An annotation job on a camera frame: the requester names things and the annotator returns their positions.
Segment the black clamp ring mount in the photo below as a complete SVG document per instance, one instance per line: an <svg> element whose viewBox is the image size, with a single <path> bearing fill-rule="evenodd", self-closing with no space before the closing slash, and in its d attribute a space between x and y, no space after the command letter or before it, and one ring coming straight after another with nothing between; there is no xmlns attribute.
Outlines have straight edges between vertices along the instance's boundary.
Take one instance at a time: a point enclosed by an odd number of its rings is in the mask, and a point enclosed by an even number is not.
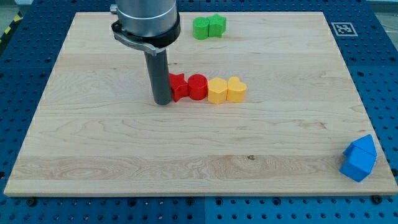
<svg viewBox="0 0 398 224"><path fill-rule="evenodd" d="M132 49L143 51L151 56L156 56L171 43L175 42L180 35L180 14L177 13L175 24L167 32L153 36L141 37L128 32L122 27L119 20L111 25L114 38L123 45Z"/></svg>

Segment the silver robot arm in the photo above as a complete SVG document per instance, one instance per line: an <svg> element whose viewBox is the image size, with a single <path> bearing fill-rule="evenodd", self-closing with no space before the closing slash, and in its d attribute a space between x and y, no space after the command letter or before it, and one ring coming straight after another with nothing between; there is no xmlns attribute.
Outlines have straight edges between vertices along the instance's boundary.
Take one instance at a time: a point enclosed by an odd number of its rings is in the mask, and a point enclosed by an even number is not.
<svg viewBox="0 0 398 224"><path fill-rule="evenodd" d="M111 25L114 38L144 52L155 103L169 104L167 47L180 35L176 0L116 0L110 11L118 16Z"/></svg>

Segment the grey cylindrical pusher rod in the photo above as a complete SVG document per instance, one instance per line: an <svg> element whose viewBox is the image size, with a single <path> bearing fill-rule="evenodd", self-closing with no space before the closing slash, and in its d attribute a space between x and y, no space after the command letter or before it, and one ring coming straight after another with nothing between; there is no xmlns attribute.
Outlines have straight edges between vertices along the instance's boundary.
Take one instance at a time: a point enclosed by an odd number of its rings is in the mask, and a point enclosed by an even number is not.
<svg viewBox="0 0 398 224"><path fill-rule="evenodd" d="M158 105L167 105L172 99L167 50L164 49L156 56L148 53L145 53L144 55L146 58L154 101Z"/></svg>

